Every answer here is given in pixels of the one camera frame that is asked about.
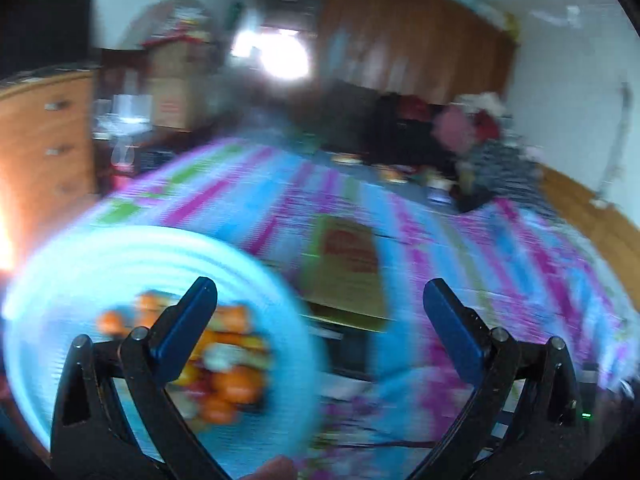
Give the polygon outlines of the light blue plastic basket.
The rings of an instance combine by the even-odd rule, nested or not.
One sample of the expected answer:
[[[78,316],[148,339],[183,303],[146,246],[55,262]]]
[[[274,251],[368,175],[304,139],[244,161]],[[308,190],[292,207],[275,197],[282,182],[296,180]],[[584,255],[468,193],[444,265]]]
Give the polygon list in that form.
[[[58,478],[240,478],[319,427],[307,308],[220,240],[73,230],[17,271],[2,318],[10,388]]]

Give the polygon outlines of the orange in basket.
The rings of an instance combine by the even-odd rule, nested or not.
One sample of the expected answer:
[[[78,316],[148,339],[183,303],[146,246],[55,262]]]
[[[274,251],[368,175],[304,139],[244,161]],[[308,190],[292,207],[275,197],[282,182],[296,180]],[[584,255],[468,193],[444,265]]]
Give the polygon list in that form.
[[[261,370],[235,366],[224,373],[213,374],[212,388],[227,402],[240,405],[257,403],[264,393],[265,377]]]

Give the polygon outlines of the black patterned box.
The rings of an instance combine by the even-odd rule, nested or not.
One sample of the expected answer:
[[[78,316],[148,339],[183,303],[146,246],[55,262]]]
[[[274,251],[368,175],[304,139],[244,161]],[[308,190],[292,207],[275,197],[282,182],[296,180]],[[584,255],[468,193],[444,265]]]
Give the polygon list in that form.
[[[312,332],[323,341],[328,371],[332,375],[356,380],[370,379],[369,332],[323,321],[314,321]]]

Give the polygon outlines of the wooden bed headboard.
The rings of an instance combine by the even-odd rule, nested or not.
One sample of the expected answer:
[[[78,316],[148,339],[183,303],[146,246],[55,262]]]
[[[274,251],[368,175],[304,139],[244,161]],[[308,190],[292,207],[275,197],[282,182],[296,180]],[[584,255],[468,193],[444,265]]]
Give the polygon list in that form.
[[[590,239],[628,289],[639,281],[639,229],[613,205],[594,204],[594,193],[566,174],[540,166],[541,186],[559,215]]]

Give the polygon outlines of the gold red flat box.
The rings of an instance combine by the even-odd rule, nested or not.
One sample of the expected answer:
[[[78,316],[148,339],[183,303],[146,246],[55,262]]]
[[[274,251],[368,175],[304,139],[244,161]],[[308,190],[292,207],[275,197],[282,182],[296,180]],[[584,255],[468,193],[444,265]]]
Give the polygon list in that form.
[[[371,228],[320,214],[314,222],[299,290],[318,321],[380,332],[390,320]]]

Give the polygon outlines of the colourful striped floral bedsheet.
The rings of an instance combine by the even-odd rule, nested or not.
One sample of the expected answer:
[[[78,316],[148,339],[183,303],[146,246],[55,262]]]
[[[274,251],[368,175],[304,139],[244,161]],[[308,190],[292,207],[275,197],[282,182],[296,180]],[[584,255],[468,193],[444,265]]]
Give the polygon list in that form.
[[[592,247],[508,200],[470,214],[423,205],[295,153],[218,140],[101,200],[87,226],[176,226],[242,248],[289,281],[319,214],[370,226],[390,324],[373,336],[371,379],[324,406],[300,462],[305,479],[401,479],[468,396],[426,318],[422,292],[442,278],[489,326],[562,337],[576,370],[616,388],[639,368],[639,315]]]

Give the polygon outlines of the dark checkered cloth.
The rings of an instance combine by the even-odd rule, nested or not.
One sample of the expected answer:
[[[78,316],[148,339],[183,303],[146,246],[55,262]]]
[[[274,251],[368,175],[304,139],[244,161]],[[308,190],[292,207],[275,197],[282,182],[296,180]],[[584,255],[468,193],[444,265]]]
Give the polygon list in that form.
[[[550,211],[538,165],[516,146],[498,140],[476,144],[458,160],[458,175],[465,191],[506,198],[538,214]]]

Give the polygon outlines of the wooden drawer chest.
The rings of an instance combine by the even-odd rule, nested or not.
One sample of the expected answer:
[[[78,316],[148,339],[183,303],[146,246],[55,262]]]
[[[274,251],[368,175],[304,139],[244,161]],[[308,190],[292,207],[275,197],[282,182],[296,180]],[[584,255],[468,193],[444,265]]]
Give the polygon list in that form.
[[[1,253],[13,268],[98,199],[93,73],[1,90]]]

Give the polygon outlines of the pink clothing bundle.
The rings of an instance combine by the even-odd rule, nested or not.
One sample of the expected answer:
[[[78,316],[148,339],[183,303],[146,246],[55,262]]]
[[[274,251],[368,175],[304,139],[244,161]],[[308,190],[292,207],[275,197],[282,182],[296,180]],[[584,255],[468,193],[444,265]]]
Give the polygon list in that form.
[[[475,144],[475,128],[465,112],[449,104],[433,122],[433,136],[450,152],[465,155]]]

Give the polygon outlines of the lower cardboard box red print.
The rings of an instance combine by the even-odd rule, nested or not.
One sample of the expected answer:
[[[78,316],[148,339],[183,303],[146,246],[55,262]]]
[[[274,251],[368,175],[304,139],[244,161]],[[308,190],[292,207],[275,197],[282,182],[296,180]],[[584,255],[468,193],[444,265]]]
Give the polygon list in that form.
[[[151,122],[155,127],[191,130],[202,121],[204,101],[201,81],[189,78],[152,78]]]

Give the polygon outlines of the upper cardboard box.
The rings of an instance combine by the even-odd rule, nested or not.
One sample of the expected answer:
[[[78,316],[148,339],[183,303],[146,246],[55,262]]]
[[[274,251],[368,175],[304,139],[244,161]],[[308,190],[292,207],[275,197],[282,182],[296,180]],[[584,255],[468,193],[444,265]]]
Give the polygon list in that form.
[[[175,39],[152,44],[148,49],[149,74],[154,78],[183,78],[209,69],[210,44]]]

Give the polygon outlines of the black television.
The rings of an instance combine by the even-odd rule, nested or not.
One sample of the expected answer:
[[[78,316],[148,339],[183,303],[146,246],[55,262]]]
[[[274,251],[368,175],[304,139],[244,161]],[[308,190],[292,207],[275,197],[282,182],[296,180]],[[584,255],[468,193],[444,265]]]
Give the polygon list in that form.
[[[1,77],[94,58],[93,0],[17,0],[1,19]]]

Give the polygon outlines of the brown wooden wardrobe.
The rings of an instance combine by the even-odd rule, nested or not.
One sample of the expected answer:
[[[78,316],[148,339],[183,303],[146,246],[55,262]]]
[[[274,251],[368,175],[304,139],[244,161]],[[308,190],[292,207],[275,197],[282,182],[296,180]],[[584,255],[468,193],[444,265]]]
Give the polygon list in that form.
[[[324,0],[314,78],[447,104],[508,88],[516,44],[454,0]]]

